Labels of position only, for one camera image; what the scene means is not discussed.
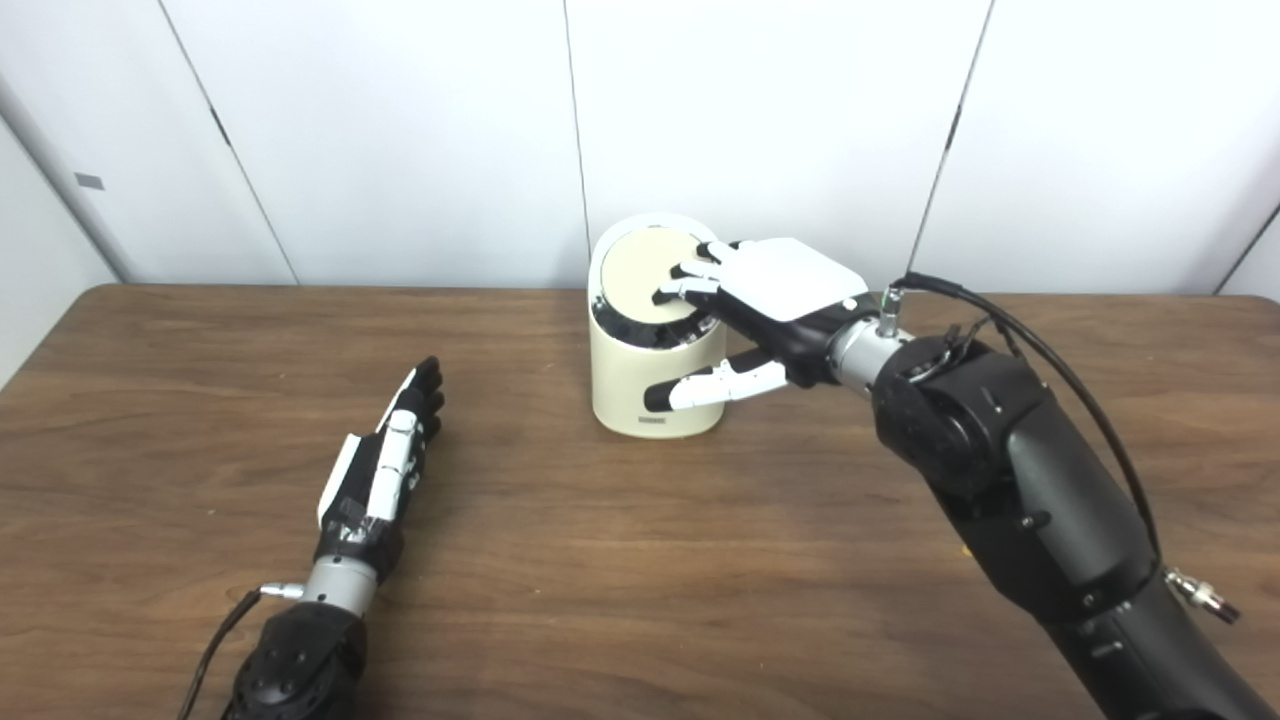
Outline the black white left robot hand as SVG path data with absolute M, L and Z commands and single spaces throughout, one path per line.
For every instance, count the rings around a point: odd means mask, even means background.
M 442 428 L 439 359 L 425 357 L 401 383 L 367 434 L 348 433 L 317 503 L 315 559 L 371 568 L 383 584 L 404 551 L 404 519 L 425 474 L 428 446 Z

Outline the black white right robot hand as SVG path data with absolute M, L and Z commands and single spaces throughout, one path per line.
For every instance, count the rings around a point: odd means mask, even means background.
M 669 270 L 655 305 L 682 300 L 739 332 L 754 348 L 644 393 L 649 413 L 736 402 L 787 384 L 840 383 L 837 338 L 877 314 L 865 281 L 795 238 L 709 241 Z

